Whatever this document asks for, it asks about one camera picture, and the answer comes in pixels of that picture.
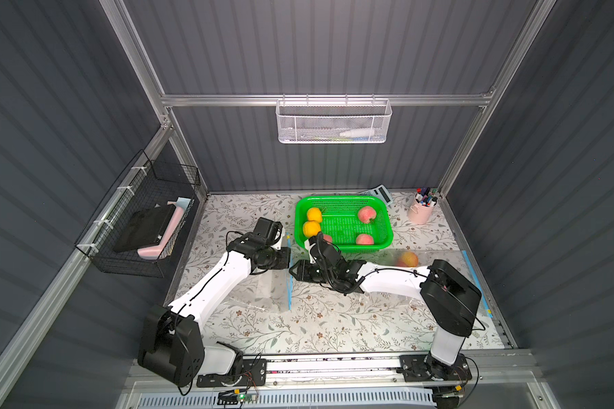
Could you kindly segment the red yellow peach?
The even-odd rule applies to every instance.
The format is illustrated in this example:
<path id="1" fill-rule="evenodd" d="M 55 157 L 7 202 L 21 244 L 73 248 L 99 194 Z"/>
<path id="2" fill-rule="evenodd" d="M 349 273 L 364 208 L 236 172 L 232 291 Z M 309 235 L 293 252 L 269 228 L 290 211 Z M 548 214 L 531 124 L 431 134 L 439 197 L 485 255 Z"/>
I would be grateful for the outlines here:
<path id="1" fill-rule="evenodd" d="M 417 268 L 419 264 L 419 257 L 414 252 L 402 252 L 397 259 L 397 267 L 401 268 Z"/>

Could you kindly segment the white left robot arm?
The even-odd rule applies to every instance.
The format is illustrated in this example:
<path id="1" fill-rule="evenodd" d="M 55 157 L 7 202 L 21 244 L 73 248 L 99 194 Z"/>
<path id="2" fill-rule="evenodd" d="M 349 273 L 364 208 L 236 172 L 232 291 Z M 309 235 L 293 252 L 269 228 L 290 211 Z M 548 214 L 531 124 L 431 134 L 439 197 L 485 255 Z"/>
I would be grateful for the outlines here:
<path id="1" fill-rule="evenodd" d="M 233 239 L 197 285 L 167 306 L 155 305 L 143 320 L 137 364 L 178 388 L 198 377 L 244 377 L 243 354 L 228 344 L 205 344 L 202 332 L 217 306 L 252 274 L 289 267 L 281 245 L 283 226 L 259 218 L 254 230 Z"/>

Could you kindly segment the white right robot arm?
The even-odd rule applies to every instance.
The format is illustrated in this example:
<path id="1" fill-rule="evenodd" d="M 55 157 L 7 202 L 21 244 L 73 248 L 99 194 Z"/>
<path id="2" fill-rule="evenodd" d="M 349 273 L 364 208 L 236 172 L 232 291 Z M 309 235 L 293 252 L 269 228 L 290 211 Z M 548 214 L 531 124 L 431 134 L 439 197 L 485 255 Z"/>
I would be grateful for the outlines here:
<path id="1" fill-rule="evenodd" d="M 461 350 L 474 331 L 482 292 L 449 262 L 436 259 L 425 267 L 397 267 L 352 260 L 322 238 L 308 240 L 306 249 L 307 259 L 289 268 L 297 281 L 319 284 L 345 296 L 387 293 L 425 303 L 437 328 L 427 353 L 399 357 L 397 371 L 405 381 L 464 385 L 479 373 L 470 368 Z"/>

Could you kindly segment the clear zip-top bag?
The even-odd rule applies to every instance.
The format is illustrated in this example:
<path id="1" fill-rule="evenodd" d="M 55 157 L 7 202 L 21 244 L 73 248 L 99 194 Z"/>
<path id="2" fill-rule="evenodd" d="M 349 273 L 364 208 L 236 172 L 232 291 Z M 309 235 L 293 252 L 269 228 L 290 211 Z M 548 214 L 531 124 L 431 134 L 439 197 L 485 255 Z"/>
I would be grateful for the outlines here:
<path id="1" fill-rule="evenodd" d="M 293 278 L 288 269 L 255 269 L 233 287 L 223 304 L 270 314 L 290 310 Z"/>
<path id="2" fill-rule="evenodd" d="M 397 269 L 412 269 L 397 267 L 397 259 L 402 252 L 414 252 L 418 257 L 421 269 L 420 274 L 430 275 L 432 279 L 451 287 L 455 296 L 462 294 L 461 286 L 472 282 L 481 292 L 482 299 L 479 301 L 478 313 L 491 319 L 496 318 L 495 311 L 489 305 L 488 291 L 483 287 L 480 280 L 479 269 L 472 264 L 471 256 L 467 251 L 408 251 L 390 249 L 379 252 L 377 261 L 379 264 L 395 266 Z"/>

